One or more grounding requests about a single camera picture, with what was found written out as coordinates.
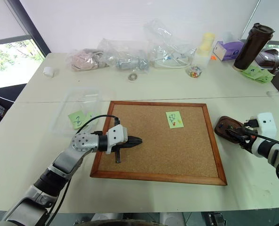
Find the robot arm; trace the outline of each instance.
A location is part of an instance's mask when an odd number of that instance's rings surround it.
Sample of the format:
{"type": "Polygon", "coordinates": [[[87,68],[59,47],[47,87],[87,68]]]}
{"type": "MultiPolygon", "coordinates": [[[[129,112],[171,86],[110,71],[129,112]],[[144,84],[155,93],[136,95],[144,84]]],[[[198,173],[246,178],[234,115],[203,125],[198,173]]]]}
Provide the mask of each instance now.
{"type": "Polygon", "coordinates": [[[240,146],[257,157],[264,157],[276,169],[279,179],[279,141],[274,140],[277,128],[271,113],[260,113],[244,124],[223,116],[215,133],[240,146]]]}
{"type": "Polygon", "coordinates": [[[49,218],[47,208],[57,201],[60,191],[80,167],[83,158],[98,150],[111,153],[112,147],[122,146],[127,140],[127,129],[120,124],[112,127],[106,135],[77,133],[69,147],[60,153],[2,220],[19,226],[44,225],[49,218]]]}

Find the brown thermos bottle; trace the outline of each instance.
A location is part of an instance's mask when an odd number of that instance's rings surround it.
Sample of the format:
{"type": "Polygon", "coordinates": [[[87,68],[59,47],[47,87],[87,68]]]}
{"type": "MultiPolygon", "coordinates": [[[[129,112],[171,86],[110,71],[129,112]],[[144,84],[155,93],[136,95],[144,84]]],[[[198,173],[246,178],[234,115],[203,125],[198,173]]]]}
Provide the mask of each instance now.
{"type": "Polygon", "coordinates": [[[244,46],[235,60],[233,68],[237,71],[247,69],[265,44],[272,38],[274,32],[275,31],[270,27],[259,23],[254,24],[253,28],[248,33],[244,46]]]}

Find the purple tissue box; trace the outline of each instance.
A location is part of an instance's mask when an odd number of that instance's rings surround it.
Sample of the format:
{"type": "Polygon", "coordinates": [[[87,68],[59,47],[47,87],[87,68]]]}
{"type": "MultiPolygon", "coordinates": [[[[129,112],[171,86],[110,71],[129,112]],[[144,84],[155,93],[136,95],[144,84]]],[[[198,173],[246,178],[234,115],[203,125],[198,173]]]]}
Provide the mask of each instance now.
{"type": "Polygon", "coordinates": [[[214,47],[213,53],[221,60],[236,59],[241,51],[244,43],[241,41],[233,41],[223,44],[223,41],[218,41],[214,47]]]}

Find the plastic bag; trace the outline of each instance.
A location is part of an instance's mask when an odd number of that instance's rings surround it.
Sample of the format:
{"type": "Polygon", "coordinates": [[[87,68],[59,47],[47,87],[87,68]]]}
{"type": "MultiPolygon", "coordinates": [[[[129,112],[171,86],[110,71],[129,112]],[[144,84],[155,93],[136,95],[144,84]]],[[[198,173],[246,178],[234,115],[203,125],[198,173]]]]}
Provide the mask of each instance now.
{"type": "Polygon", "coordinates": [[[98,49],[84,48],[70,53],[67,62],[74,71],[87,71],[106,67],[107,64],[101,60],[103,51],[98,49]]]}
{"type": "Polygon", "coordinates": [[[144,42],[103,39],[98,48],[104,52],[101,60],[109,66],[132,72],[148,72],[149,70],[147,44],[144,42]]]}
{"type": "Polygon", "coordinates": [[[159,20],[144,26],[150,42],[149,60],[154,67],[184,68],[191,65],[196,49],[188,42],[173,37],[159,20]]]}

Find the black lid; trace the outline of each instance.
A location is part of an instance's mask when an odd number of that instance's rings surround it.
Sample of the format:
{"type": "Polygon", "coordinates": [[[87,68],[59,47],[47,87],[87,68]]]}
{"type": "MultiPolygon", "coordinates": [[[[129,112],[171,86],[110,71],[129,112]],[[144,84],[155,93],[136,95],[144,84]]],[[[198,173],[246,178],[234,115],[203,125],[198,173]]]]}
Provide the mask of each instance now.
{"type": "Polygon", "coordinates": [[[259,23],[255,23],[252,30],[254,32],[260,32],[264,35],[272,35],[275,31],[268,26],[261,25],[259,23]]]}

